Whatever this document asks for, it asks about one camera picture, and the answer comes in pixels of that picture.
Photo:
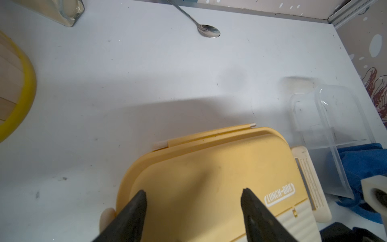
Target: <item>white countertop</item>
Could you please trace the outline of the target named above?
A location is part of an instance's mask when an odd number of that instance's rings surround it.
[[[0,144],[1,241],[91,241],[124,173],[155,141],[255,122],[301,144],[289,98],[318,84],[349,87],[387,147],[332,25],[184,7],[221,31],[209,39],[171,5],[84,3],[72,28],[0,5],[0,30],[38,80],[28,116]],[[382,225],[330,207],[332,222],[386,240]]]

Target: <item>spoon handle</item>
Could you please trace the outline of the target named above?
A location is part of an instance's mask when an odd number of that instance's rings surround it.
[[[183,9],[181,9],[177,4],[175,4],[174,2],[172,2],[170,0],[166,0],[166,1],[169,2],[170,4],[172,4],[173,6],[175,6],[178,10],[180,10],[187,17],[189,17],[196,24],[196,26],[199,27],[200,24],[198,22],[196,22],[195,19],[193,17],[191,17],[188,13],[186,13]]]

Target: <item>metal spoon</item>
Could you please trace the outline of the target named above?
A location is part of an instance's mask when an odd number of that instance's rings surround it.
[[[199,24],[198,22],[195,21],[195,19],[193,17],[191,17],[188,13],[186,13],[183,9],[181,9],[178,5],[176,5],[175,3],[173,3],[172,1],[170,0],[166,0],[167,2],[169,2],[170,4],[172,4],[173,6],[175,6],[178,10],[180,10],[183,14],[185,14],[187,17],[189,17],[197,26],[197,30],[199,31],[199,33],[205,37],[209,37],[209,38],[216,38],[216,37],[219,37],[220,35],[220,31],[215,28],[215,27],[212,27],[210,25],[205,25],[205,24]]]

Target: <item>blue towel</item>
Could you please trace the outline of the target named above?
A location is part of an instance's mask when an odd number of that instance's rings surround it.
[[[340,148],[337,151],[354,195],[354,199],[339,197],[340,202],[337,204],[368,220],[382,224],[380,214],[364,201],[361,180],[387,173],[387,149],[376,143]]]

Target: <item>yellow rim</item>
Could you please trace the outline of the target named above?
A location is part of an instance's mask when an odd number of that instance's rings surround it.
[[[22,62],[24,72],[24,86],[22,88],[19,100],[7,120],[0,125],[0,142],[6,139],[14,130],[20,125],[20,123],[26,117],[30,110],[36,93],[36,76],[34,67],[32,66],[29,58],[25,53],[19,49],[19,47],[13,43],[3,32],[0,34],[8,40],[8,42],[15,49],[20,61]]]

